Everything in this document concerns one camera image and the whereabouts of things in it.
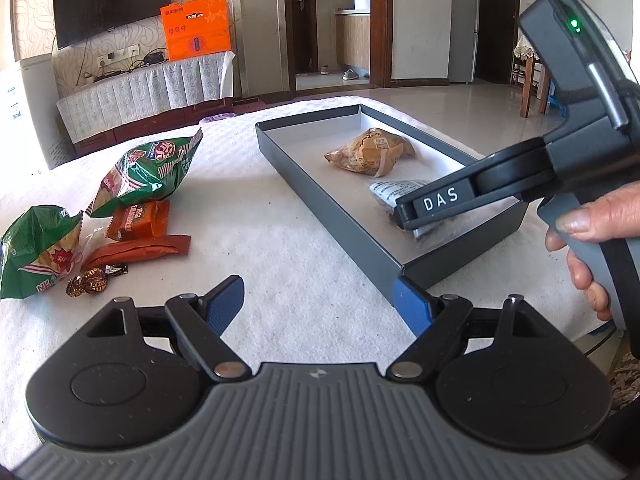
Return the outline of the person right hand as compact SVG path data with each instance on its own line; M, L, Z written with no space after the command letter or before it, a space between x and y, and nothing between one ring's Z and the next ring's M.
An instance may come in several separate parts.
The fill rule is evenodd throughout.
M570 248L574 286L603 320L631 333L639 329L639 183L602 196L566 193L546 198L538 216L548 224L550 250Z

